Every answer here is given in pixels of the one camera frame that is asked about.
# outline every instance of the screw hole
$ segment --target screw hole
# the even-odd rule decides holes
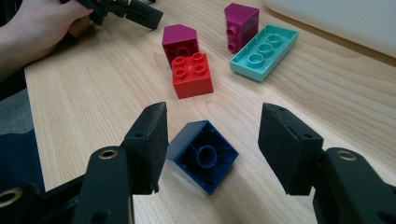
[[[119,153],[116,150],[110,149],[110,150],[106,150],[106,151],[102,152],[99,155],[99,158],[102,160],[109,160],[109,159],[116,157],[117,154],[119,154]]]
[[[107,223],[108,217],[110,216],[110,211],[108,210],[103,210],[96,212],[93,214],[91,218],[91,223],[92,224],[104,224]]]
[[[353,155],[350,152],[346,152],[346,151],[337,151],[337,156],[343,160],[346,161],[355,161],[357,158],[355,155]]]
[[[305,133],[305,134],[303,134],[303,136],[305,137],[305,138],[312,138],[313,136],[311,135],[311,134],[309,134],[309,133]]]
[[[0,208],[15,203],[22,196],[21,189],[7,189],[0,193]]]

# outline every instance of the red duplo brick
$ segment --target red duplo brick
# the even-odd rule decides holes
[[[172,61],[172,79],[178,99],[213,92],[206,54],[200,52],[190,57],[175,58]]]

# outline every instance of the person's hand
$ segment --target person's hand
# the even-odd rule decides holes
[[[91,13],[76,0],[23,0],[15,17],[0,28],[0,81],[2,75],[53,52],[67,32],[83,34]]]

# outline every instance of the lego duplo brick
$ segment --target lego duplo brick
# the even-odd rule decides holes
[[[224,8],[228,50],[235,54],[259,32],[259,13],[254,7],[231,3]]]
[[[230,61],[236,73],[263,81],[289,52],[298,32],[268,24]]]
[[[208,120],[186,124],[169,144],[166,155],[166,159],[173,161],[209,195],[229,172],[236,157],[238,152]]]
[[[182,24],[166,26],[163,30],[163,51],[169,65],[176,57],[189,57],[199,52],[196,30]]]
[[[206,54],[177,57],[172,61],[172,79],[178,99],[213,92]]]

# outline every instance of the human hand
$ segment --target human hand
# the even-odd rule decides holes
[[[23,0],[14,18],[0,28],[0,81],[14,70],[54,51],[69,32],[78,37],[90,26],[87,9],[76,0]]]
[[[51,53],[69,32],[80,36],[90,25],[85,8],[76,0],[61,4],[56,0],[24,0],[7,27],[35,59]]]

